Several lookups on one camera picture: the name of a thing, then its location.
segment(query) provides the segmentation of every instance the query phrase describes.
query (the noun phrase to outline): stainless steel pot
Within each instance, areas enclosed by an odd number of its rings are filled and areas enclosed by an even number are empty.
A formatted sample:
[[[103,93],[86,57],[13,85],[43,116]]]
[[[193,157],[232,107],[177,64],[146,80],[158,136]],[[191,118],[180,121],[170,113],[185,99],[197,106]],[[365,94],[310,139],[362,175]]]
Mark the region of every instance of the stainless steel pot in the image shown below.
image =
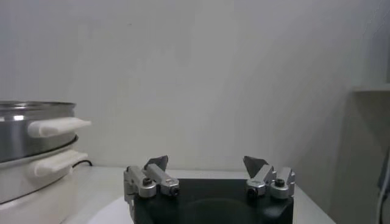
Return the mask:
[[[74,103],[0,101],[0,163],[57,150],[77,140],[90,122],[74,117]]]

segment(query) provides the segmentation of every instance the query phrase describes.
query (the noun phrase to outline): white cooking base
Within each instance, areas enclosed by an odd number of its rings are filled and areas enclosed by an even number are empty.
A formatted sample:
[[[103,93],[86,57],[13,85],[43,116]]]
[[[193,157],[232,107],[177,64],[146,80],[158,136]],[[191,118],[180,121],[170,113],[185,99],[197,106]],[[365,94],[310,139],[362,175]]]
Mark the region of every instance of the white cooking base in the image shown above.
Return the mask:
[[[132,224],[123,201],[123,170],[78,167],[74,171],[77,198],[74,214],[63,224]],[[248,178],[246,172],[168,170],[178,178]],[[294,224],[335,224],[298,186],[294,196]]]
[[[39,191],[1,204],[0,223],[61,223],[72,210],[75,194],[76,187],[70,173]]]

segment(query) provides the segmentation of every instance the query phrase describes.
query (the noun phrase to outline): white wall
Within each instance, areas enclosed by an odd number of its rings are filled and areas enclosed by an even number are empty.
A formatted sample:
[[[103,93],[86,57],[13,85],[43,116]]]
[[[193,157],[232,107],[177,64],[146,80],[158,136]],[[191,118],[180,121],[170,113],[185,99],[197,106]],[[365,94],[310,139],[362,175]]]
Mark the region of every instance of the white wall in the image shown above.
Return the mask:
[[[379,2],[3,0],[0,98],[78,103],[96,164],[243,170],[257,156],[296,169],[327,210]]]

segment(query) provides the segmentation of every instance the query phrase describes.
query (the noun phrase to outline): white plastic handle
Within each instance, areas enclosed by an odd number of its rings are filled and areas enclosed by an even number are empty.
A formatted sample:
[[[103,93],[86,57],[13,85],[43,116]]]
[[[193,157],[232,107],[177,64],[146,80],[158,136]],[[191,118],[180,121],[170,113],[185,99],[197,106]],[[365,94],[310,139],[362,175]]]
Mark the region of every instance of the white plastic handle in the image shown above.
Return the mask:
[[[88,157],[86,153],[80,153],[74,150],[68,150],[50,156],[38,161],[34,161],[29,166],[30,177],[45,177],[50,174],[55,174],[63,169],[70,169],[70,167]]]
[[[27,129],[33,138],[47,138],[75,131],[91,125],[90,121],[83,121],[76,117],[61,117],[50,120],[33,121]]]

